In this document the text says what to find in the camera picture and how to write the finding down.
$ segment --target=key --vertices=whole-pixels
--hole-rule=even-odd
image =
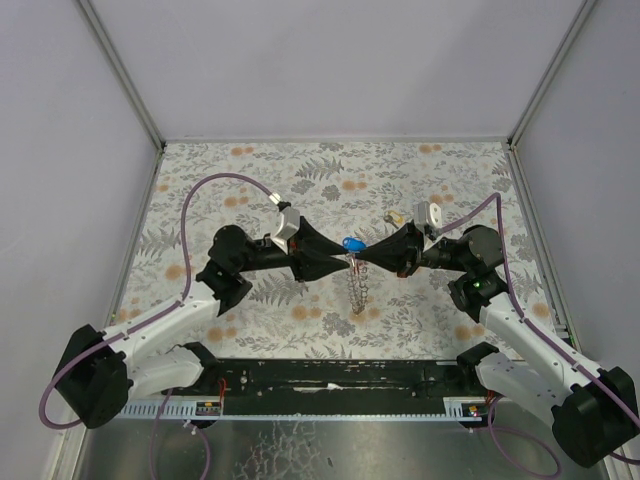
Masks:
[[[398,224],[393,220],[393,217],[389,213],[387,213],[384,217],[382,217],[382,220],[384,220],[387,223],[390,223],[395,228],[399,228]]]

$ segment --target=metal frame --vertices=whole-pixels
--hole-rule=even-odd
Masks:
[[[291,138],[169,138],[166,143],[344,143],[344,142],[398,142],[398,143],[484,143],[506,142],[505,136],[494,137],[291,137]]]
[[[576,16],[573,18],[573,21],[569,26],[569,30],[567,30],[567,33],[565,33],[562,41],[560,42],[560,45],[553,54],[553,58],[551,59],[549,66],[542,75],[538,86],[534,90],[531,100],[529,100],[529,103],[524,109],[522,116],[518,120],[518,123],[516,123],[513,132],[509,136],[509,143],[511,145],[518,145],[518,142],[522,138],[522,134],[527,128],[527,125],[529,125],[529,122],[535,115],[540,102],[547,93],[549,85],[551,85],[551,82],[553,82],[556,73],[558,73],[560,65],[562,65],[562,63],[564,62],[564,59],[567,57],[567,53],[569,53],[573,42],[582,31],[582,27],[591,16],[591,12],[593,12],[594,7],[598,4],[599,1],[600,0],[583,0],[582,5],[580,5]]]
[[[580,6],[576,16],[574,17],[567,33],[562,39],[560,45],[558,46],[554,56],[547,67],[544,75],[542,76],[540,82],[538,83],[530,101],[527,104],[523,114],[518,120],[514,130],[509,135],[508,138],[503,137],[462,137],[462,138],[452,138],[452,137],[435,137],[435,138],[399,138],[399,137],[389,137],[389,138],[361,138],[361,139],[345,139],[345,138],[291,138],[291,139],[236,139],[238,142],[251,142],[251,143],[261,143],[261,142],[317,142],[317,141],[402,141],[402,142],[496,142],[499,141],[503,145],[503,149],[505,152],[505,156],[508,160],[508,164],[511,169],[514,186],[516,189],[516,193],[520,200],[520,204],[523,209],[523,216],[525,219],[526,227],[533,239],[535,251],[536,251],[536,259],[539,267],[542,270],[542,281],[545,287],[545,290],[549,292],[550,295],[550,304],[553,306],[557,320],[561,322],[561,324],[557,327],[557,329],[561,330],[558,332],[562,336],[563,325],[568,325],[569,328],[572,329],[572,321],[569,314],[569,310],[564,299],[564,295],[562,293],[560,283],[558,281],[557,272],[553,261],[551,259],[548,244],[542,232],[542,228],[540,227],[538,221],[538,215],[536,213],[535,206],[533,204],[531,193],[529,186],[527,184],[527,180],[524,174],[524,170],[522,168],[522,164],[520,158],[517,154],[517,145],[522,138],[523,133],[525,132],[527,126],[529,125],[531,119],[535,115],[541,101],[543,100],[550,84],[555,78],[556,73],[558,72],[560,66],[565,60],[568,52],[570,51],[572,45],[574,44],[575,39],[579,35],[582,30],[584,24],[590,17],[593,12],[595,6],[598,4],[599,0],[584,0],[582,5]],[[143,129],[147,133],[149,140],[154,145],[157,150],[155,165],[151,172],[149,179],[147,180],[147,184],[144,191],[143,200],[141,202],[140,209],[136,215],[136,223],[134,227],[134,231],[132,237],[129,241],[129,245],[127,247],[127,252],[125,256],[124,265],[118,279],[118,286],[116,289],[116,293],[111,302],[110,310],[109,310],[109,318],[107,319],[107,323],[111,320],[112,315],[117,311],[120,302],[122,300],[122,296],[124,294],[124,289],[126,286],[127,277],[131,270],[131,265],[133,262],[133,258],[135,256],[136,246],[138,242],[138,238],[142,227],[144,225],[144,221],[146,218],[146,213],[148,209],[148,205],[152,198],[153,187],[155,185],[157,176],[160,172],[160,166],[162,161],[162,155],[164,152],[164,147],[166,146],[166,140],[163,135],[159,131],[155,121],[153,120],[151,114],[149,113],[146,105],[144,104],[135,84],[131,80],[129,73],[127,72],[118,52],[116,51],[113,42],[111,41],[109,34],[100,19],[98,12],[93,6],[91,0],[74,0],[77,8],[79,9],[85,23],[89,27],[90,31],[94,35],[102,53],[104,54],[104,58],[106,62],[111,67],[118,83],[120,84],[123,94],[129,101],[132,109],[134,110],[136,116],[138,117]],[[184,143],[202,143],[202,142],[222,142],[223,140],[219,139],[207,139],[207,138],[191,138],[191,139],[175,139],[172,141],[180,141]],[[232,142],[233,139],[225,139],[225,142]],[[70,414],[71,409],[68,409],[65,414]],[[78,427],[76,429],[69,430],[65,432],[59,442],[57,453],[54,455],[53,461],[51,463],[52,468],[49,474],[45,474],[45,478],[50,479],[67,479],[73,478],[74,472],[78,465],[78,460],[83,450],[83,443],[86,434],[86,429],[84,427]],[[612,480],[623,479],[623,478],[634,478],[634,480],[640,480],[627,465],[622,464],[621,462],[614,461],[610,458],[605,459],[605,465],[609,475]]]
[[[91,33],[93,33],[100,50],[102,50],[102,53],[104,54],[105,60],[109,64],[109,67],[111,67],[118,83],[122,87],[122,92],[125,97],[127,97],[127,100],[138,117],[138,120],[140,120],[140,124],[147,133],[149,140],[157,150],[162,150],[165,143],[164,138],[142,101],[137,88],[122,63],[118,52],[113,46],[113,42],[111,41],[111,38],[109,38],[109,34],[107,33],[98,12],[91,3],[91,0],[74,0],[74,3],[82,14],[82,17],[91,30]]]
[[[556,313],[556,333],[558,333],[560,337],[566,338],[570,332],[565,331],[563,334],[562,329],[569,327],[569,329],[573,331],[573,322],[560,286],[560,281],[558,280],[555,264],[553,263],[551,253],[549,252],[548,242],[538,220],[539,217],[531,198],[529,184],[524,176],[522,164],[518,155],[508,143],[503,143],[502,147],[511,169],[511,177],[513,179],[516,195],[520,200],[520,207],[522,209],[525,226],[533,240],[536,262],[542,272],[542,284],[544,286],[545,293],[550,297],[548,298],[548,301]],[[572,339],[579,350],[579,342],[575,336],[573,336]]]

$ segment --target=floral tablecloth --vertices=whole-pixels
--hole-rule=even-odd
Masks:
[[[182,202],[193,184],[216,172],[242,173],[266,184],[336,242],[345,236],[376,242],[395,228],[383,220],[387,211],[408,221],[413,204],[424,199],[440,204],[449,223],[499,191],[517,293],[531,314],[551,323],[499,143],[169,144],[114,321],[141,315],[182,290]],[[275,213],[249,184],[221,180],[203,187],[187,217],[194,275],[206,263],[218,228],[235,223],[253,238],[262,237]],[[495,227],[495,205],[475,223]],[[514,355],[454,307],[446,285],[459,273],[420,269],[403,280],[371,265],[368,305],[360,315],[351,312],[344,271],[304,285],[287,270],[243,275],[254,287],[240,305],[172,344],[197,340],[222,357],[453,359],[487,340]]]

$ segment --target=gray wall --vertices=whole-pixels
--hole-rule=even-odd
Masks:
[[[60,438],[40,395],[104,325],[154,160],[71,1],[1,2],[0,148],[0,477],[35,480]]]
[[[582,0],[94,0],[169,139],[506,137]]]
[[[600,2],[519,151],[584,350],[640,394],[639,141],[640,3]]]

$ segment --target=blue keychain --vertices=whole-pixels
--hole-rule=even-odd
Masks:
[[[353,237],[346,237],[342,241],[342,246],[346,248],[350,253],[358,253],[367,248],[362,240],[358,240]]]

